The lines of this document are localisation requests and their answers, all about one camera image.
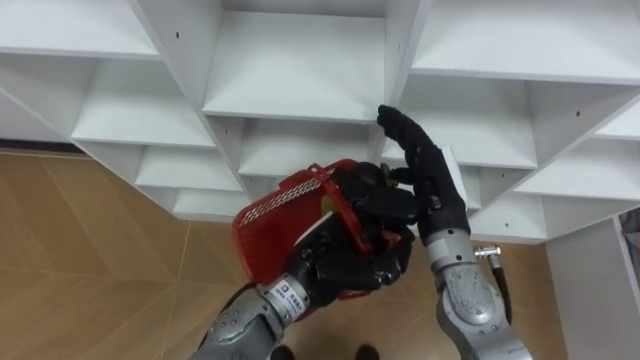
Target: wooden floor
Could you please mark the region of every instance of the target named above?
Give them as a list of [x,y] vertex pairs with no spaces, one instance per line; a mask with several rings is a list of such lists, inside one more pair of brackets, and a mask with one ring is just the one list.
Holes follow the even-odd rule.
[[[417,245],[399,284],[289,329],[299,359],[458,359]],[[504,246],[514,325],[566,359],[544,247]],[[246,279],[228,225],[178,221],[81,156],[0,153],[0,359],[187,359]]]

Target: white panel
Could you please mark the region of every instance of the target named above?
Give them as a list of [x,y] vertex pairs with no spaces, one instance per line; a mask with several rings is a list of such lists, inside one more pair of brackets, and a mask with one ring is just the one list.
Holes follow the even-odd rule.
[[219,0],[129,0],[194,109],[202,106],[222,19]]
[[515,191],[640,200],[640,155],[634,142],[588,140],[519,185]]
[[482,205],[488,206],[500,195],[510,191],[532,170],[520,169],[480,169],[480,197]]
[[0,139],[68,142],[0,89]]
[[222,0],[222,3],[226,10],[237,11],[384,17],[387,1],[388,0]]
[[630,0],[436,0],[414,71],[640,84]]
[[207,116],[211,129],[216,134],[218,147],[223,148],[232,171],[238,171],[242,151],[243,118]]
[[256,201],[278,189],[280,177],[242,176],[249,200]]
[[168,189],[168,188],[151,188],[145,186],[137,187],[140,192],[147,195],[151,200],[155,201],[156,204],[160,205],[163,209],[171,212],[173,211],[173,207],[176,204],[176,199],[178,198],[178,190],[177,189]]
[[68,137],[95,64],[93,59],[0,54],[0,88]]
[[628,251],[612,220],[547,243],[570,359],[638,358],[640,296]]
[[367,128],[338,123],[250,120],[239,172],[288,176],[313,163],[367,160]]
[[392,0],[387,8],[385,103],[397,106],[433,0]]
[[640,141],[640,104],[631,106],[596,131],[596,137],[616,140]]
[[213,148],[213,140],[162,63],[103,61],[72,137]]
[[238,190],[240,185],[215,150],[147,147],[136,185]]
[[640,206],[640,201],[543,196],[549,238],[554,239]]
[[[523,82],[412,76],[400,109],[435,143],[450,145],[461,165],[537,165]],[[404,153],[387,140],[383,156]]]
[[474,240],[537,244],[547,239],[540,196],[507,194],[469,223]]
[[133,183],[142,160],[143,147],[78,142],[78,146],[104,167]]
[[180,189],[173,213],[182,219],[228,222],[247,205],[242,192]]
[[226,12],[220,31],[205,113],[375,118],[384,98],[384,20]]
[[629,86],[532,82],[530,95],[538,164],[592,135],[638,100],[640,90]]
[[127,0],[2,0],[0,51],[158,58]]
[[467,209],[477,210],[482,207],[480,197],[480,173],[479,169],[469,166],[461,166],[460,174],[467,195]]

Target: joint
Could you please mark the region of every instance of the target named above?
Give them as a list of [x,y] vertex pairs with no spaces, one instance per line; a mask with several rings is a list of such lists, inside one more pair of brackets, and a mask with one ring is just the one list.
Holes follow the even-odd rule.
[[438,231],[425,239],[425,245],[434,274],[448,266],[476,263],[469,234],[464,230]]

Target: red basket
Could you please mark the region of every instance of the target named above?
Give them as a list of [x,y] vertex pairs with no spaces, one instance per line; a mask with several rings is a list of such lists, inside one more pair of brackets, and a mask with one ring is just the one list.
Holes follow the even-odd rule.
[[[249,279],[268,284],[282,275],[287,258],[298,238],[322,218],[321,199],[327,195],[341,214],[354,241],[363,252],[361,226],[350,206],[331,180],[336,168],[351,168],[353,160],[340,160],[326,168],[316,164],[284,179],[279,189],[242,209],[233,220],[236,249]],[[341,299],[366,293],[346,292]]]

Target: robotic arm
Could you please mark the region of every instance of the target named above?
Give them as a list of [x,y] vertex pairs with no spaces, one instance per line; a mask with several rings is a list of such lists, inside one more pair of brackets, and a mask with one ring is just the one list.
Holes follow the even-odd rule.
[[440,149],[400,111],[378,108],[378,124],[405,151],[408,168],[392,171],[413,185],[422,209],[418,230],[431,271],[439,282],[436,313],[463,360],[530,360],[507,321],[505,302],[486,280],[469,239],[466,206]]
[[[404,224],[415,222],[419,210],[412,194],[383,184],[382,170],[369,163],[350,173],[336,170],[332,179],[374,252],[362,254],[342,217],[327,213],[296,242],[277,280],[245,286],[229,301],[193,360],[266,359],[301,316],[329,305],[344,290],[377,290],[406,271],[415,236]],[[395,246],[388,246],[383,230],[399,236]]]
[[[382,105],[378,113],[378,124],[404,149],[408,165],[391,170],[388,177],[413,185],[415,197],[382,186],[385,176],[372,164],[361,163],[356,177],[335,174],[374,254],[359,253],[341,217],[328,213],[298,240],[280,278],[248,285],[229,301],[193,360],[266,359],[289,325],[329,305],[341,291],[392,284],[406,271],[411,253],[413,234],[405,224],[416,221],[439,283],[438,323],[462,360],[532,359],[507,321],[500,292],[476,262],[466,206],[440,149],[398,110]],[[383,230],[399,234],[400,242],[386,247]]]

